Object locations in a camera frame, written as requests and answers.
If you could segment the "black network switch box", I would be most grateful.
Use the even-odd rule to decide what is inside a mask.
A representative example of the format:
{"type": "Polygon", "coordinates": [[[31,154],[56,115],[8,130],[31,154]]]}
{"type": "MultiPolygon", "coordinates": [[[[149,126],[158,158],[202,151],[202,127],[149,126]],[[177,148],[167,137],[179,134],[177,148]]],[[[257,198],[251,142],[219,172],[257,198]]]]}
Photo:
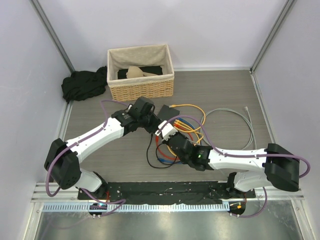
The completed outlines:
{"type": "Polygon", "coordinates": [[[180,114],[179,110],[164,104],[159,110],[157,117],[162,121],[168,121],[169,119],[176,117],[179,114],[180,114]]]}

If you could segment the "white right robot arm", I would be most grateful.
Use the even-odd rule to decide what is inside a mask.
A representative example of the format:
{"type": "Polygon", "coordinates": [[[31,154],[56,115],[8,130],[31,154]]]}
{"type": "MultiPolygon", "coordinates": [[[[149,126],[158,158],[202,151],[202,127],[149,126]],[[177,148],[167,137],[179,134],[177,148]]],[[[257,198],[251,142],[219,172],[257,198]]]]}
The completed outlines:
{"type": "Polygon", "coordinates": [[[192,143],[178,132],[162,140],[184,165],[197,170],[232,169],[226,193],[233,198],[251,189],[273,186],[299,190],[300,161],[281,146],[270,143],[256,150],[230,150],[192,143]]]}

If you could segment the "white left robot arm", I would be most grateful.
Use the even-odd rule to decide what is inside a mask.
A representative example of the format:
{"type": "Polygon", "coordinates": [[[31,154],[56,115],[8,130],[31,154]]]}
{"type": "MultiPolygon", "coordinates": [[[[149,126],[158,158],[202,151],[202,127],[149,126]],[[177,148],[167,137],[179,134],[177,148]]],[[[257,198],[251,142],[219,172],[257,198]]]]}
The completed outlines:
{"type": "Polygon", "coordinates": [[[48,196],[56,195],[49,190],[49,180],[54,179],[62,190],[77,187],[89,192],[97,200],[102,199],[106,195],[108,184],[98,173],[84,170],[80,164],[107,143],[138,128],[155,133],[161,120],[155,115],[154,110],[154,103],[149,98],[141,96],[125,109],[112,115],[106,113],[102,124],[83,135],[67,141],[61,138],[54,140],[44,163],[47,171],[45,189],[48,196]]]}

